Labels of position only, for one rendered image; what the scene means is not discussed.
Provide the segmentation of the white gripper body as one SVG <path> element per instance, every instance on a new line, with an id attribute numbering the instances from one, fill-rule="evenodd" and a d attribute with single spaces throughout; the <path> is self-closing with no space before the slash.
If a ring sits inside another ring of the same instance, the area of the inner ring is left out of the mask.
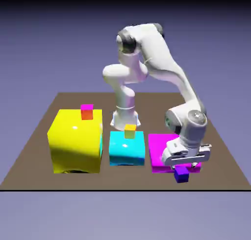
<path id="1" fill-rule="evenodd" d="M 201 147 L 195 156 L 188 156 L 188 154 L 171 155 L 167 148 L 164 149 L 161 161 L 165 166 L 176 166 L 188 163 L 206 162 L 210 158 L 210 148 Z"/>

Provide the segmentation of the small magenta cube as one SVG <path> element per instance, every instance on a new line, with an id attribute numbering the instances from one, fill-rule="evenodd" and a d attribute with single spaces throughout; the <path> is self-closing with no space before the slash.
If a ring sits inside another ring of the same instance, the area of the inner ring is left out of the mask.
<path id="1" fill-rule="evenodd" d="M 82 104 L 80 106 L 82 120 L 93 119 L 93 106 L 94 106 L 93 104 Z"/>

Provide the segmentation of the large yellow box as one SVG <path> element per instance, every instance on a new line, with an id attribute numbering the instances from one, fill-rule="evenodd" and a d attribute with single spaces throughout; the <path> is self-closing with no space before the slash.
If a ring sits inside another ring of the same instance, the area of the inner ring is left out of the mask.
<path id="1" fill-rule="evenodd" d="M 102 156 L 102 110 L 83 120 L 79 109 L 60 109 L 48 132 L 54 173 L 99 173 Z"/>

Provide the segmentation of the small yellow cube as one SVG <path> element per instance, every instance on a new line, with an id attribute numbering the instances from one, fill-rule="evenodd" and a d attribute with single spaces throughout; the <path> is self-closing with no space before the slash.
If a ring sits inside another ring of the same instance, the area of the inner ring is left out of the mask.
<path id="1" fill-rule="evenodd" d="M 136 125 L 135 124 L 126 124 L 124 128 L 124 137 L 126 139 L 134 139 L 136 133 Z"/>

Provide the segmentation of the small blue cube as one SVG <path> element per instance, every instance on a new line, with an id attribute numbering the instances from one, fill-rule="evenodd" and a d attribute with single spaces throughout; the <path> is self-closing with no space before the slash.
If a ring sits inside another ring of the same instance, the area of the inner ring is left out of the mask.
<path id="1" fill-rule="evenodd" d="M 189 181 L 189 171 L 186 167 L 176 167 L 174 177 L 177 183 L 186 183 Z"/>

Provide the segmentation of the large cyan box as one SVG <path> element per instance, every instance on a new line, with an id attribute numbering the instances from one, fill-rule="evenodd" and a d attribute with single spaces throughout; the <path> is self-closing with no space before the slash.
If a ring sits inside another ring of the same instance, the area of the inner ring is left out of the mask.
<path id="1" fill-rule="evenodd" d="M 136 131 L 134 139 L 126 139 L 122 131 L 110 132 L 109 161 L 111 166 L 143 166 L 145 155 L 143 131 Z"/>

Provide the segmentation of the large magenta box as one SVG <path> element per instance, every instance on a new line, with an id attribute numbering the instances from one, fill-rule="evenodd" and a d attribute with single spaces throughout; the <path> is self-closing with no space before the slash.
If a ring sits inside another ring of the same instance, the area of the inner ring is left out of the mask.
<path id="1" fill-rule="evenodd" d="M 165 166 L 161 161 L 166 142 L 178 138 L 177 134 L 149 134 L 148 145 L 152 173 L 174 173 L 174 169 Z"/>

